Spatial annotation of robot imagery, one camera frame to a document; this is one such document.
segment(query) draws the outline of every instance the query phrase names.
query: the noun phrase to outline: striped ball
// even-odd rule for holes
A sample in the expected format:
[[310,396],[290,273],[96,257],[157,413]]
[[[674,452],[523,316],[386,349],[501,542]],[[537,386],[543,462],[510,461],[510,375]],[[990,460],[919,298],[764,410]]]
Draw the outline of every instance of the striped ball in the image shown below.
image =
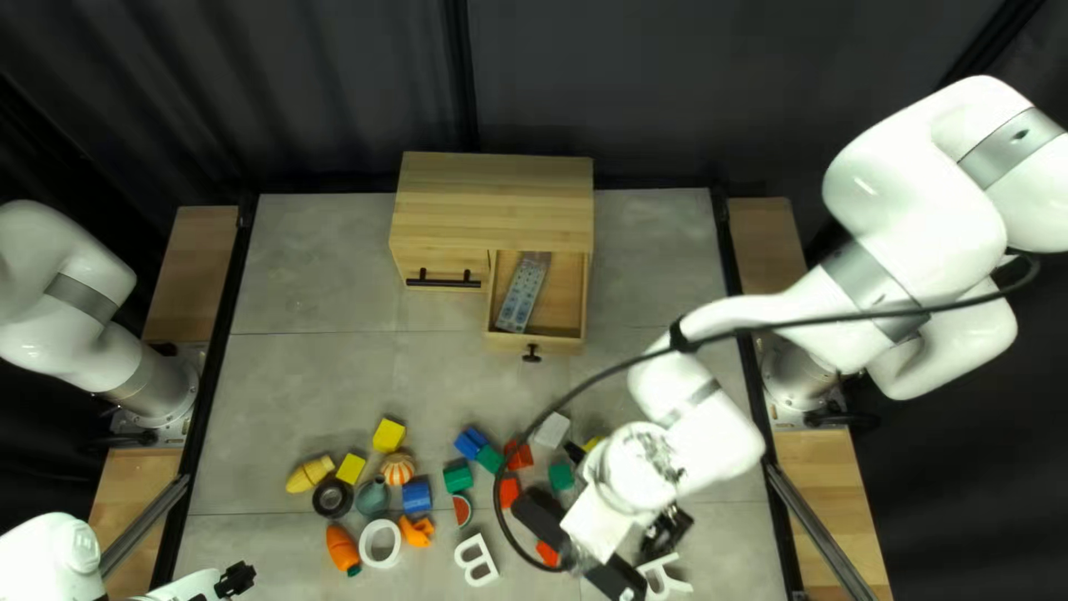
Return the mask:
[[386,476],[386,484],[391,487],[406,485],[414,475],[415,461],[408,454],[395,453],[382,460],[382,476]]

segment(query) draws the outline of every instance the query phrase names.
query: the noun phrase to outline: toy carrot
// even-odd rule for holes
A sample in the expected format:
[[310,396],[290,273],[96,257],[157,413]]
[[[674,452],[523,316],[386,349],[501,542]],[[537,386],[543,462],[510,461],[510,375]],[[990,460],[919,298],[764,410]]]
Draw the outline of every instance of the toy carrot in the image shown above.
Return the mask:
[[327,526],[327,550],[339,570],[347,572],[349,578],[360,573],[360,552],[345,528],[337,524]]

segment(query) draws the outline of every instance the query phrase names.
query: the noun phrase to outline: gray tile floor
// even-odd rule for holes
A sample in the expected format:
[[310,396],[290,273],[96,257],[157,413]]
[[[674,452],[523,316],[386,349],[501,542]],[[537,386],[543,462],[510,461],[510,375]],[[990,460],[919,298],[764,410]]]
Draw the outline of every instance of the gray tile floor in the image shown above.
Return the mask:
[[[724,295],[705,190],[597,192],[595,206],[586,352],[529,365],[483,350],[482,295],[404,289],[387,246],[392,194],[263,196],[176,574],[245,559],[260,573],[241,597],[249,601],[600,598],[587,583],[515,556],[492,517],[491,478],[473,463],[476,511],[457,532],[440,477],[458,457],[452,440],[465,425],[502,445],[554,395],[640,353],[680,314]],[[734,344],[704,349],[702,359],[748,412]],[[330,563],[311,495],[286,494],[284,481],[303,459],[340,460],[350,449],[368,458],[366,478],[380,459],[371,438],[383,414],[407,423],[405,446],[430,477],[438,532],[430,549],[403,549],[393,570],[349,580]],[[641,420],[623,378],[587,392],[569,414],[581,440]],[[535,447],[537,465],[520,473],[522,483],[544,480],[559,453]],[[784,598],[758,473],[681,505],[696,525],[676,567],[694,599]],[[344,523],[358,536],[364,521],[352,513]],[[481,589],[452,560],[474,532],[502,573]],[[516,532],[533,550],[529,533]]]

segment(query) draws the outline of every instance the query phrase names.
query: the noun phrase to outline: green block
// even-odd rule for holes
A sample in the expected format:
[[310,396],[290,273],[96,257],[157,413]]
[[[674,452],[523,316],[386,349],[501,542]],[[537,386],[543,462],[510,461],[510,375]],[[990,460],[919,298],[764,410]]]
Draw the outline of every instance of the green block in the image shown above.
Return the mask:
[[445,490],[449,491],[449,494],[470,489],[474,485],[474,478],[471,477],[471,469],[468,468],[467,462],[446,468],[441,473],[445,477]]
[[571,466],[566,463],[553,463],[549,466],[549,483],[554,491],[566,491],[575,486]]
[[478,449],[478,455],[474,456],[474,460],[488,470],[490,474],[497,474],[501,464],[504,463],[504,456],[497,453],[493,447],[486,445]]

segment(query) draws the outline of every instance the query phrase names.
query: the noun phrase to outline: wooden cabinet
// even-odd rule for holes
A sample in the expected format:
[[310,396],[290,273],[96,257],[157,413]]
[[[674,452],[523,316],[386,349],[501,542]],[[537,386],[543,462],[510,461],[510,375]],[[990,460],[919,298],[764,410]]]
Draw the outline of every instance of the wooden cabinet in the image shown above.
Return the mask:
[[[593,160],[405,153],[390,249],[411,292],[486,295],[488,348],[578,354],[594,251]],[[527,332],[501,332],[493,323],[525,250],[552,252],[549,271]]]

